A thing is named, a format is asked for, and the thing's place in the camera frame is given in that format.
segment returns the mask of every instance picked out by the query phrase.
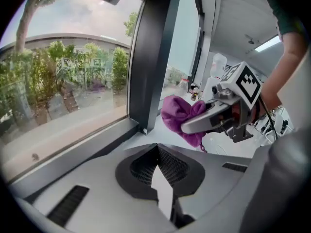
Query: sky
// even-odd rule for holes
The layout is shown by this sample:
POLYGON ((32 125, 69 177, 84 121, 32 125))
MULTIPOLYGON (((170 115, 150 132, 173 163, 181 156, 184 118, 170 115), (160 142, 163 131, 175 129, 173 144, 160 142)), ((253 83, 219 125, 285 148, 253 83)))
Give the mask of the sky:
MULTIPOLYGON (((10 21, 0 41, 0 48, 16 40, 16 30, 26 1, 10 21)), ((85 33, 105 35, 130 45, 124 22, 138 12, 141 0, 120 0, 112 5, 102 0, 57 0, 39 7, 28 28, 27 37, 47 33, 85 33)))

